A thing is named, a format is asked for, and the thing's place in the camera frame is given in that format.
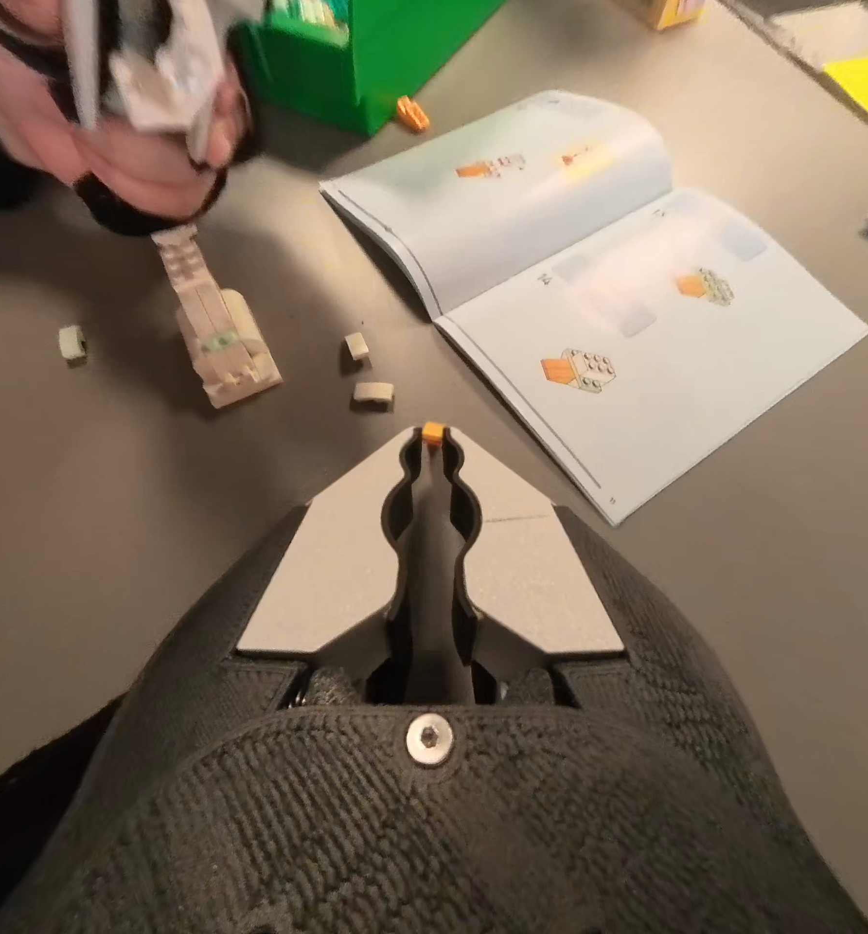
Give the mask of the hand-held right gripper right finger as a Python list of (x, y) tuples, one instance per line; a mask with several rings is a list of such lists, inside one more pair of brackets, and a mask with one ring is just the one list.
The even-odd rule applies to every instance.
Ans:
[(495, 682), (558, 662), (613, 660), (625, 646), (555, 503), (458, 429), (444, 437), (454, 642)]

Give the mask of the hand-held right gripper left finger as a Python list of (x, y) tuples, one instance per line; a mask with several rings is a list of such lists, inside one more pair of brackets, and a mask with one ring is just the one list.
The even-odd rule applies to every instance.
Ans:
[(410, 491), (405, 429), (307, 504), (236, 644), (249, 658), (303, 661), (369, 679), (392, 656), (403, 593), (391, 508)]

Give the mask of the cream lego assembly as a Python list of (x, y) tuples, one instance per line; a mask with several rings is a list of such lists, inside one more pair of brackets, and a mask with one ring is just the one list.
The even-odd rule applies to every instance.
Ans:
[(175, 317), (192, 367), (215, 409), (241, 403), (283, 378), (245, 298), (221, 288), (194, 225), (153, 233), (180, 306)]

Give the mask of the open lego instruction booklet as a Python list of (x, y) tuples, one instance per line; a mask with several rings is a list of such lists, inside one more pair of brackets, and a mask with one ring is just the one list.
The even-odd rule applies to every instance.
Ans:
[(650, 123), (574, 92), (320, 190), (614, 527), (868, 335), (751, 220), (677, 188)]

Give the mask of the yellow lego set box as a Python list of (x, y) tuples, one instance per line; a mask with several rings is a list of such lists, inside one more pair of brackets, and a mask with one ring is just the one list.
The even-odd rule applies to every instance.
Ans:
[(650, 30), (663, 32), (697, 22), (707, 7), (707, 1), (616, 1)]

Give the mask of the person's left hand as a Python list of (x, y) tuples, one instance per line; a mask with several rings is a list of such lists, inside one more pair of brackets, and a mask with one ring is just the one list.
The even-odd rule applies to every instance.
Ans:
[(52, 179), (89, 198), (107, 229), (142, 235), (205, 213), (230, 167), (253, 152), (253, 113), (235, 64), (218, 89), (203, 157), (167, 134), (144, 134), (121, 118), (88, 132), (62, 112), (49, 81), (0, 44), (0, 210), (29, 203)]

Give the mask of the green divided parts bin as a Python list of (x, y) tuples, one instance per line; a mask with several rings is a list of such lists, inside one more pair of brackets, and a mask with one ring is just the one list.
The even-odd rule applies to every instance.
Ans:
[(365, 136), (501, 1), (272, 1), (235, 32), (253, 98)]

